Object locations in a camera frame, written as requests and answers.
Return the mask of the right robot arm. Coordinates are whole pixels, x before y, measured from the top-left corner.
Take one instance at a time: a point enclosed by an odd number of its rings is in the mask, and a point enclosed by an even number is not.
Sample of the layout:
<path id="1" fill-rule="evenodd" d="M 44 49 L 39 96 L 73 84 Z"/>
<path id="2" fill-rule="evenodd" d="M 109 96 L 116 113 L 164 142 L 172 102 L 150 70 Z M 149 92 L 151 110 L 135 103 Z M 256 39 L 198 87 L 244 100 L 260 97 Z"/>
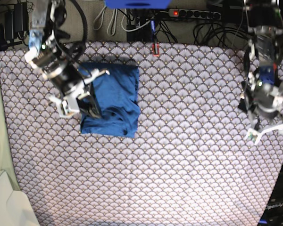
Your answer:
<path id="1" fill-rule="evenodd" d="M 66 3 L 63 0 L 39 0 L 32 15 L 32 28 L 29 32 L 29 50 L 25 60 L 41 71 L 60 92 L 59 97 L 49 96 L 62 118 L 70 118 L 84 113 L 92 118 L 100 118 L 100 108 L 93 89 L 96 78 L 108 74 L 108 70 L 91 71 L 79 63 L 86 49 L 88 34 L 87 19 L 77 1 L 72 1 L 83 25 L 82 40 L 70 48 L 60 40 L 69 39 L 70 34 L 60 29 L 67 18 Z"/>

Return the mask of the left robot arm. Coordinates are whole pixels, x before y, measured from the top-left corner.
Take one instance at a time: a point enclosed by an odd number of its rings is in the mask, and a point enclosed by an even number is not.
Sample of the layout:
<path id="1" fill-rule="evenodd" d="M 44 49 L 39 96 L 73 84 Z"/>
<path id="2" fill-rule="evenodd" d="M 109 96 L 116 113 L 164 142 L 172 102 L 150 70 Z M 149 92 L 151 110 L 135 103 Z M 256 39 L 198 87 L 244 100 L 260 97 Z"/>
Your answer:
<path id="1" fill-rule="evenodd" d="M 240 109 L 251 120 L 259 117 L 283 120 L 283 80 L 278 76 L 282 60 L 278 36 L 283 34 L 283 19 L 277 0 L 246 0 L 248 32 L 253 37 L 244 54 Z"/>

